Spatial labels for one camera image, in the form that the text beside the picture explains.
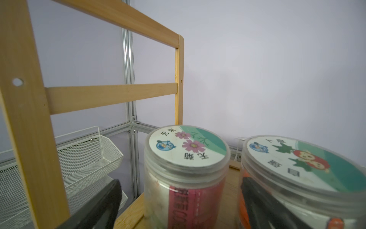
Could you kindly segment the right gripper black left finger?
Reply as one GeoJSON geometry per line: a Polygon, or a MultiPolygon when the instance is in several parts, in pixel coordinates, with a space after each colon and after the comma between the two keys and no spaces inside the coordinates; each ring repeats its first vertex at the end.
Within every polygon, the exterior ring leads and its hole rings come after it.
{"type": "Polygon", "coordinates": [[[69,199],[73,214],[59,229],[112,229],[122,201],[117,179],[100,179],[69,199]]]}

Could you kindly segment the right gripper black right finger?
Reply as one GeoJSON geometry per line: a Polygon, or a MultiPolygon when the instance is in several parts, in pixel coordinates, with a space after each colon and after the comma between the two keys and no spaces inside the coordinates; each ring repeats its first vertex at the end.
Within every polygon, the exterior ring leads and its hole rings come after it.
{"type": "Polygon", "coordinates": [[[251,177],[242,179],[241,191],[252,229],[309,229],[251,177]]]}

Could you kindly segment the seed jar with red base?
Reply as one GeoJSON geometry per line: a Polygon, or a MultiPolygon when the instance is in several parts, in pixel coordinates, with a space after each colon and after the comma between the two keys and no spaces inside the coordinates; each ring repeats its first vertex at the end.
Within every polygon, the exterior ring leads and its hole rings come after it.
{"type": "Polygon", "coordinates": [[[298,139],[258,135],[243,143],[239,229],[251,228],[241,191],[251,177],[312,229],[366,226],[366,170],[350,159],[298,139]]]}

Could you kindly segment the seed jar with floral lid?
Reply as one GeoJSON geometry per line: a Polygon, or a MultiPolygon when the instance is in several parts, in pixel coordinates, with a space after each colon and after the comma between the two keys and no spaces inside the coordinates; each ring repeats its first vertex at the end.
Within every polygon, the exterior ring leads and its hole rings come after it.
{"type": "Polygon", "coordinates": [[[215,227],[230,148],[195,126],[158,128],[144,147],[144,219],[149,229],[215,227]]]}

